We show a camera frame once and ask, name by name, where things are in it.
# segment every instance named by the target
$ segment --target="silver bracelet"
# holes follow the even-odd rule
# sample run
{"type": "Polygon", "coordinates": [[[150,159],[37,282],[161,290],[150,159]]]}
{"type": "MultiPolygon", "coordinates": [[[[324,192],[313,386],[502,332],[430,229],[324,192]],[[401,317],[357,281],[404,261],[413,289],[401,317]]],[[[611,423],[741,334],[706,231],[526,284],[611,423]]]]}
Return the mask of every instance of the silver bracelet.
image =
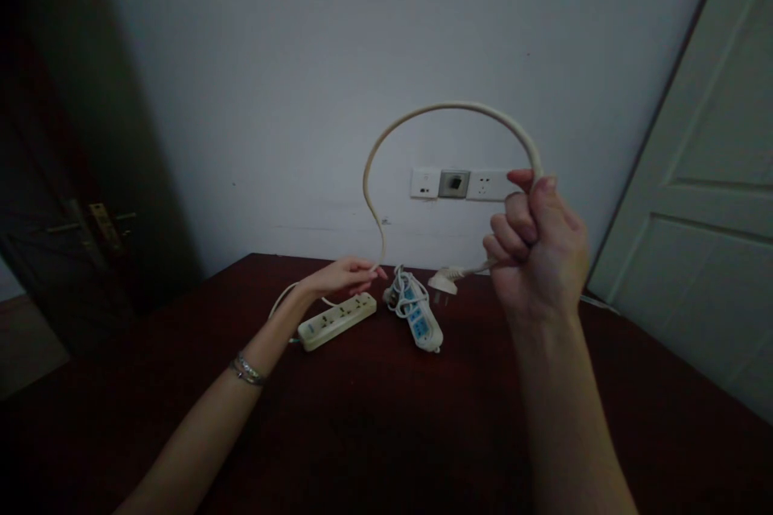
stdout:
{"type": "Polygon", "coordinates": [[[263,386],[266,384],[266,378],[256,372],[247,361],[244,360],[244,356],[241,352],[231,360],[229,367],[237,374],[237,377],[242,379],[252,386],[263,386]]]}

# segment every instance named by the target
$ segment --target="power strip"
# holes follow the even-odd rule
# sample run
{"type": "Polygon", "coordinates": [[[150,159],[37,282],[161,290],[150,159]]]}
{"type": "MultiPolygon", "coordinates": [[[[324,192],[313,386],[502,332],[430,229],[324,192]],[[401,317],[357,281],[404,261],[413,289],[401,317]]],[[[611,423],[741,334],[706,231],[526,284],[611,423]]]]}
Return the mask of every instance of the power strip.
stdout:
{"type": "Polygon", "coordinates": [[[429,307],[429,294],[413,274],[395,267],[395,280],[384,291],[384,302],[399,318],[408,321],[416,346],[440,353],[443,331],[429,307]]]}
{"type": "Polygon", "coordinates": [[[376,312],[376,300],[362,293],[303,322],[298,337],[306,352],[316,350],[376,312]]]}

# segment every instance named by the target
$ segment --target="white door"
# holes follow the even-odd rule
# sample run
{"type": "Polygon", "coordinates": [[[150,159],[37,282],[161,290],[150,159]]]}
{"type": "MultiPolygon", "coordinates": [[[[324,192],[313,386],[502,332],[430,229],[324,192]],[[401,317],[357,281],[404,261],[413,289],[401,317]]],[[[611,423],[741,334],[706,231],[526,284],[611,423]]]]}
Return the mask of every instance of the white door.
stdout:
{"type": "Polygon", "coordinates": [[[707,0],[589,282],[773,423],[773,0],[707,0]]]}

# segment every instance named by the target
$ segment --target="dark red table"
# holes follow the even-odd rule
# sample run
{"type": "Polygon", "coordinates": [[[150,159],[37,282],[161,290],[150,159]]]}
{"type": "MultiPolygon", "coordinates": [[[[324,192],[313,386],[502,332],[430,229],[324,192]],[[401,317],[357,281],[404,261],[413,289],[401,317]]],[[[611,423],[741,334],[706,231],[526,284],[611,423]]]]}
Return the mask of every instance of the dark red table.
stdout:
{"type": "MultiPolygon", "coordinates": [[[[324,264],[245,257],[13,396],[6,483],[32,512],[114,509],[279,292],[324,264]]],[[[385,307],[315,352],[290,345],[200,511],[528,512],[514,350],[489,279],[462,282],[436,316],[440,355],[385,307]]],[[[585,304],[581,317],[642,513],[773,513],[773,428],[631,322],[585,304]]]]}

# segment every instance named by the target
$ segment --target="door panel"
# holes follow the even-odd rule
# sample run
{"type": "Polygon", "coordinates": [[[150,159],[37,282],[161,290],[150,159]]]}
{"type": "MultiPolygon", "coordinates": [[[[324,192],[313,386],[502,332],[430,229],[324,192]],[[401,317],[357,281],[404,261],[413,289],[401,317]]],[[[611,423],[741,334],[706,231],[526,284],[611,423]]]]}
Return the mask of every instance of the door panel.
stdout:
{"type": "Polygon", "coordinates": [[[773,0],[706,0],[589,288],[773,422],[773,0]]]}
{"type": "Polygon", "coordinates": [[[127,269],[115,267],[128,256],[101,239],[85,209],[100,201],[87,166],[50,138],[67,136],[56,99],[15,38],[0,40],[0,253],[78,355],[134,318],[127,269]]]}

